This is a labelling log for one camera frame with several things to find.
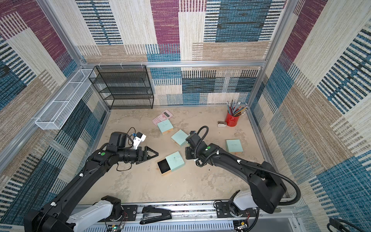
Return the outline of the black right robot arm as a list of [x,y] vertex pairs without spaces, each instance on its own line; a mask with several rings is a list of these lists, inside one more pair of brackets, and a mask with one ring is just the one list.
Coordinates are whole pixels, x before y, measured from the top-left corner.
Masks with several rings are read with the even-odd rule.
[[206,144],[205,135],[191,131],[186,138],[186,159],[194,160],[200,168],[210,165],[222,168],[249,185],[248,191],[236,191],[228,201],[232,216],[239,217],[249,208],[272,214],[278,206],[290,206],[301,198],[298,185],[288,177],[276,172],[264,161],[259,164],[235,156],[216,144]]

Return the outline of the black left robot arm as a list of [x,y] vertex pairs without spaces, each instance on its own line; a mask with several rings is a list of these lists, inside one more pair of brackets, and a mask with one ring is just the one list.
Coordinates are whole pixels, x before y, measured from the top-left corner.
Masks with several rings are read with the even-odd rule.
[[127,146],[131,140],[127,133],[113,132],[109,142],[93,152],[83,169],[49,203],[40,210],[30,210],[24,217],[26,232],[72,232],[77,223],[68,219],[80,200],[91,187],[119,162],[140,164],[158,156],[158,152],[149,147],[134,149]]

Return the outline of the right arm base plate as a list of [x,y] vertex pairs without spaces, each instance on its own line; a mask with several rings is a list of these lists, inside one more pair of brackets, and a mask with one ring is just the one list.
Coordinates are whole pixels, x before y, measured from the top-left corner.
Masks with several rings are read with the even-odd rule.
[[214,201],[213,206],[216,210],[218,218],[247,218],[255,217],[257,215],[256,208],[248,208],[246,210],[233,213],[229,208],[228,202],[223,202],[221,200]]

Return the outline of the mint drawer jewelry box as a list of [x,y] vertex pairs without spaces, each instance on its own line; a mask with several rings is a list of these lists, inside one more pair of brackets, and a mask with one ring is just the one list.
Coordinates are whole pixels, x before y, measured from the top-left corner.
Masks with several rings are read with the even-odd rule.
[[226,140],[227,152],[233,154],[242,154],[243,147],[239,139],[228,139]]

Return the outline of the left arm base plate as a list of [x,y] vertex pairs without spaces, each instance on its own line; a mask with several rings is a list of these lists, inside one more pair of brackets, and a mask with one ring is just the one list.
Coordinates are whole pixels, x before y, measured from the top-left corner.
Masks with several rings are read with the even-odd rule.
[[125,222],[135,221],[137,215],[137,205],[115,205],[108,218],[104,218],[99,222]]

